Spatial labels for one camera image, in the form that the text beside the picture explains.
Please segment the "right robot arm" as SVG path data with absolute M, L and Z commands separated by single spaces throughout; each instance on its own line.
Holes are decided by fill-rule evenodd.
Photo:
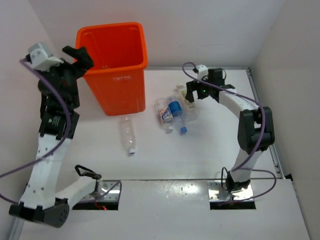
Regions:
M 194 94 L 199 100 L 211 97 L 238 118 L 239 153 L 222 187 L 229 193 L 246 189 L 258 158 L 275 142 L 272 110 L 226 84 L 222 68 L 197 65 L 193 72 L 197 76 L 186 83 L 185 99 L 192 103 Z

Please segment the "clear bottle cream label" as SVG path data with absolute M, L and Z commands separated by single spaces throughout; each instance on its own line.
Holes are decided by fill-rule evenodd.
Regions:
M 184 112 L 185 121 L 192 122 L 197 120 L 199 110 L 194 102 L 189 102 L 186 99 L 187 89 L 182 84 L 177 84 L 175 88 L 175 95 L 178 98 L 178 102 Z

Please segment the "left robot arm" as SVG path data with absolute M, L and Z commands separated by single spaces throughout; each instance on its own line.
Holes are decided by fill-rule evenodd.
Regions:
M 101 179 L 100 174 L 77 165 L 78 180 L 61 191 L 56 190 L 62 162 L 80 117 L 76 112 L 80 105 L 77 81 L 94 66 L 85 47 L 65 46 L 62 51 L 74 62 L 54 56 L 43 42 L 32 45 L 21 61 L 39 79 L 41 123 L 30 178 L 20 200 L 9 209 L 11 216 L 54 228 L 60 228 L 70 210 L 97 190 Z

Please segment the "clear unlabelled bottle white cap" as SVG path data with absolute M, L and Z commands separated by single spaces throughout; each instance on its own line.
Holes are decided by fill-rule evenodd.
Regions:
M 120 134 L 123 147 L 129 156 L 136 153 L 136 136 L 132 120 L 129 116 L 122 116 L 120 119 Z

